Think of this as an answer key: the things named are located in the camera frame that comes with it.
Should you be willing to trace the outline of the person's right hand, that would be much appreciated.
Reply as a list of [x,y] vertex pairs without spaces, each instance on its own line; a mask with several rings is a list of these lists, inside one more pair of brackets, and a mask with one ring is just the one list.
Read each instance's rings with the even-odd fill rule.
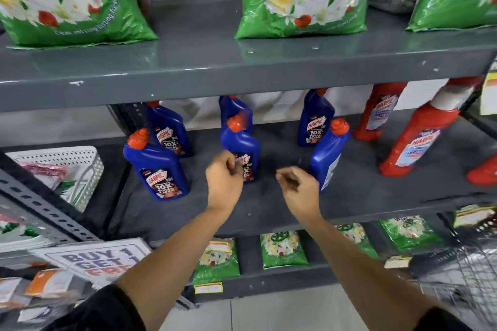
[[319,205],[319,182],[302,169],[299,192],[282,192],[284,200],[299,224],[307,228],[314,222],[323,221]]

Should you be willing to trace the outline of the person's right forearm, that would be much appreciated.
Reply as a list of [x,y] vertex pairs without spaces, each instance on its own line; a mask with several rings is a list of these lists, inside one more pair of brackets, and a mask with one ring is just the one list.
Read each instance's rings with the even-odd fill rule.
[[414,331],[439,303],[384,269],[318,213],[300,224],[319,245],[333,273],[370,331]]

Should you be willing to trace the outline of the grey metal shelf board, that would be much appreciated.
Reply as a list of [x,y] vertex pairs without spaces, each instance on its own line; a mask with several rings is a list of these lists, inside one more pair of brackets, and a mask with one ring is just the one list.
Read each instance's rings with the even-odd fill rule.
[[259,234],[262,232],[280,232],[298,230],[302,227],[292,223],[264,224],[249,221],[235,222],[230,218],[217,233],[220,237],[234,237],[237,247],[240,276],[222,281],[222,293],[195,294],[191,283],[185,286],[182,295],[193,303],[244,298],[273,292],[309,289],[325,285],[338,284],[339,281],[326,262],[317,243],[307,232],[300,232],[308,266],[284,266],[264,269],[262,248]]
[[[497,153],[497,141],[464,118],[441,133],[404,177],[384,177],[377,165],[411,118],[412,110],[395,111],[380,139],[368,143],[350,138],[320,194],[320,211],[335,224],[369,222],[400,216],[428,215],[476,203],[496,203],[496,186],[475,186],[466,173]],[[275,179],[277,168],[297,165],[308,170],[311,148],[297,145],[298,121],[258,124],[253,135],[261,143],[258,179],[245,184],[238,204],[220,236],[254,236],[295,230],[299,223],[286,206]],[[153,200],[131,170],[109,225],[115,237],[164,240],[205,209],[205,169],[222,149],[220,129],[189,132],[195,155],[181,163],[190,193],[172,201]]]
[[171,0],[154,9],[159,40],[14,50],[0,36],[0,112],[424,81],[484,74],[497,27],[411,33],[370,9],[363,33],[233,37],[241,0]]

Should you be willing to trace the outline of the small green detergent packet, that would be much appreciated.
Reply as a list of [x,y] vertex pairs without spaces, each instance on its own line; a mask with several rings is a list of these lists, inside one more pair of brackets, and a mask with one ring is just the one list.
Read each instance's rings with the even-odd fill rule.
[[259,238],[264,270],[287,266],[309,266],[297,231],[261,234]]
[[336,225],[335,228],[369,257],[379,259],[378,253],[371,244],[365,229],[361,224],[342,224]]
[[211,284],[239,276],[240,269],[235,239],[214,238],[209,242],[198,261],[192,276],[192,284]]
[[380,220],[379,224],[399,251],[408,252],[443,244],[443,239],[417,215]]

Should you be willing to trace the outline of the group of blue cleaner bottles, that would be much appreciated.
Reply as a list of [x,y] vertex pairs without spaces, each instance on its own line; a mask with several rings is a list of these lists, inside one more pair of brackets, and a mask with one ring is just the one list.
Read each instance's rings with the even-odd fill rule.
[[[305,98],[299,125],[299,145],[317,146],[311,169],[325,189],[338,163],[350,127],[342,119],[332,119],[333,106],[324,97],[327,89],[312,89]],[[243,164],[244,183],[256,180],[261,145],[252,136],[252,109],[236,95],[220,96],[220,141],[224,150],[235,154]],[[189,193],[189,184],[180,163],[193,156],[183,118],[160,101],[145,102],[145,117],[150,127],[130,135],[124,157],[134,166],[153,198],[172,200]]]

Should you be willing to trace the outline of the red cleaner bottle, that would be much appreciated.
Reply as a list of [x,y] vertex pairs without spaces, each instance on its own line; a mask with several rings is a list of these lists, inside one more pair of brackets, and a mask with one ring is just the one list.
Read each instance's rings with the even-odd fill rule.
[[378,165],[379,172],[385,177],[408,174],[442,131],[456,121],[459,108],[482,81],[482,76],[450,78],[412,114],[388,158]]
[[466,180],[479,186],[492,186],[497,184],[497,153],[485,160],[481,165],[470,170]]
[[358,126],[353,132],[355,139],[375,141],[406,88],[408,82],[375,84],[370,93]]

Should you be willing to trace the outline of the white price tag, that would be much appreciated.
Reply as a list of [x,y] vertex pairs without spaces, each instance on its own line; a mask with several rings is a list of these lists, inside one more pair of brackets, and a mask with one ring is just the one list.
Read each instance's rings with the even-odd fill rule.
[[384,268],[385,269],[408,269],[412,259],[413,259],[412,256],[395,255],[395,256],[389,257],[385,261]]

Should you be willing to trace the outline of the white perforated plastic basket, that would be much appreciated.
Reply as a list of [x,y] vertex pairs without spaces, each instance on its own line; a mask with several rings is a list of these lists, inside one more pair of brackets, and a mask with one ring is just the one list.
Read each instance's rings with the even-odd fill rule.
[[7,156],[20,163],[42,163],[69,167],[58,187],[60,198],[83,212],[103,174],[104,165],[94,146],[75,146],[9,152]]

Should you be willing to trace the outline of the white promotional sign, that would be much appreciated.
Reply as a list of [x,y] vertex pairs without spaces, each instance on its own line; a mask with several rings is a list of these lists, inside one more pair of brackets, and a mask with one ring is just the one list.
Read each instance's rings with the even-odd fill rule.
[[141,238],[107,242],[81,242],[29,249],[34,255],[60,269],[102,288],[115,282],[128,269],[152,253]]

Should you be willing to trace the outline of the black left sleeve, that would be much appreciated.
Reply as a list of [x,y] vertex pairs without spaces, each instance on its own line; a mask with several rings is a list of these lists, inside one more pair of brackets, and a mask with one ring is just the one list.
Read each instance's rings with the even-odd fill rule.
[[131,299],[111,284],[40,331],[146,331],[146,328]]

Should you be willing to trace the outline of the black sleeve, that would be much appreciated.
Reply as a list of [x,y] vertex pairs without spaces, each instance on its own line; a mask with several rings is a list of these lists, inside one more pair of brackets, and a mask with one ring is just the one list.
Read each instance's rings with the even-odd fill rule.
[[131,299],[111,284],[40,331],[146,331],[146,328]]
[[473,331],[449,311],[434,307],[423,315],[413,331]]

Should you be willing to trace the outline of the black right sleeve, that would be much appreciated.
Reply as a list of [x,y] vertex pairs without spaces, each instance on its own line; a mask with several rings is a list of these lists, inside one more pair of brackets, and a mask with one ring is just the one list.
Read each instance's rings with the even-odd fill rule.
[[449,311],[434,307],[423,315],[413,331],[473,331]]

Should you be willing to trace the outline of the orange and white packet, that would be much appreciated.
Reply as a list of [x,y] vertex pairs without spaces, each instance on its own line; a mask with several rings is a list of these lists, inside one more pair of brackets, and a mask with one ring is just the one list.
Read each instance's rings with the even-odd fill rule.
[[0,278],[0,308],[18,308],[23,306],[20,294],[23,278]]
[[46,269],[38,272],[28,284],[24,294],[42,299],[69,296],[74,274],[67,270]]

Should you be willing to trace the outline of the yellow shelf label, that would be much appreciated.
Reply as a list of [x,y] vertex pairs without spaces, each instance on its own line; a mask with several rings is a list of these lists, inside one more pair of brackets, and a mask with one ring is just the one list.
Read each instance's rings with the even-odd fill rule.
[[480,115],[497,115],[497,56],[492,61],[481,88]]

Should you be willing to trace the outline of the grey perforated metal post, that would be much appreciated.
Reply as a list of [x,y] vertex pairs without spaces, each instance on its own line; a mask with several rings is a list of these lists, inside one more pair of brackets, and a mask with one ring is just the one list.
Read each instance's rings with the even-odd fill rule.
[[102,241],[102,231],[0,148],[0,213],[55,245]]

